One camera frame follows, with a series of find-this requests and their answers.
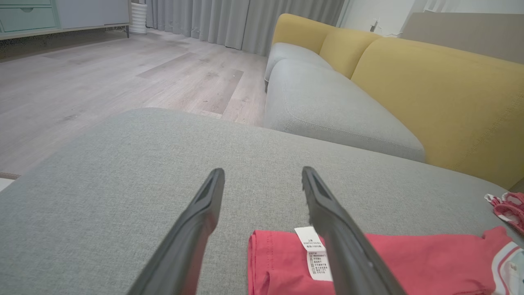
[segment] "beige panel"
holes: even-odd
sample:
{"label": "beige panel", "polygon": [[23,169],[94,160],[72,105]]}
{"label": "beige panel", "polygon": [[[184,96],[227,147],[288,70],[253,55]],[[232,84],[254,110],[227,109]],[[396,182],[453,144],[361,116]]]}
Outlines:
{"label": "beige panel", "polygon": [[524,64],[523,29],[523,14],[413,13],[402,38]]}

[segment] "wooden floor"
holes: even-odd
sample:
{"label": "wooden floor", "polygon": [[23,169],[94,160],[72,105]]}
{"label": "wooden floor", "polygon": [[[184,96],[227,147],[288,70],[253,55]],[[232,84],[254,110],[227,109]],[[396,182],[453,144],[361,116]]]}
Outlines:
{"label": "wooden floor", "polygon": [[64,46],[60,40],[0,44],[7,56],[0,59],[0,172],[24,174],[85,130],[130,109],[176,109],[261,125],[266,57],[158,30],[130,39],[114,31],[96,34]]}

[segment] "white tag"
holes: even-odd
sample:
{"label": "white tag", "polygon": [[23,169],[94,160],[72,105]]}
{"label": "white tag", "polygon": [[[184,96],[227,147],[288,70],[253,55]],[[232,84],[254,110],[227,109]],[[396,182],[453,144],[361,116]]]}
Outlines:
{"label": "white tag", "polygon": [[326,248],[312,226],[295,228],[298,238],[306,249],[308,269],[315,281],[333,281]]}

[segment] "gray fabric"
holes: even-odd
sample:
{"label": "gray fabric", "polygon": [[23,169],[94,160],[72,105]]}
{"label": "gray fabric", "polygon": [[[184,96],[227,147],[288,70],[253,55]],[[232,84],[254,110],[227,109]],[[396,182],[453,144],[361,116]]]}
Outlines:
{"label": "gray fabric", "polygon": [[355,83],[286,59],[273,68],[264,127],[424,162],[420,141]]}
{"label": "gray fabric", "polygon": [[0,193],[0,293],[125,294],[211,169],[222,167],[222,210],[198,294],[247,294],[253,230],[308,225],[304,165],[319,172],[368,233],[481,235],[505,226],[483,199],[505,190],[472,176],[270,129],[140,109],[102,123]]}
{"label": "gray fabric", "polygon": [[251,0],[242,50],[267,56],[277,19],[283,13],[335,26],[343,4],[344,0]]}
{"label": "gray fabric", "polygon": [[269,77],[271,76],[271,71],[273,71],[273,67],[275,67],[277,62],[283,59],[295,59],[322,68],[330,70],[333,69],[330,66],[330,64],[327,61],[325,61],[325,59],[323,59],[322,57],[320,57],[320,55],[316,54],[315,52],[309,49],[293,44],[279,42],[271,46],[271,51],[269,52],[269,57],[267,59],[266,74],[264,75],[264,79],[266,81],[269,81]]}
{"label": "gray fabric", "polygon": [[266,56],[278,17],[335,25],[343,0],[146,0],[146,26]]}
{"label": "gray fabric", "polygon": [[147,0],[146,26],[241,49],[249,0]]}

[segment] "pink shirt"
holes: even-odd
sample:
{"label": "pink shirt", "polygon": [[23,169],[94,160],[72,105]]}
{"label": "pink shirt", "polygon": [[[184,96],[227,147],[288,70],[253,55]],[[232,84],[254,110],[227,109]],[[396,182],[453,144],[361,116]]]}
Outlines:
{"label": "pink shirt", "polygon": [[[503,227],[473,235],[366,237],[408,295],[524,293],[524,252]],[[249,295],[335,294],[311,278],[298,236],[256,230],[249,238]]]}

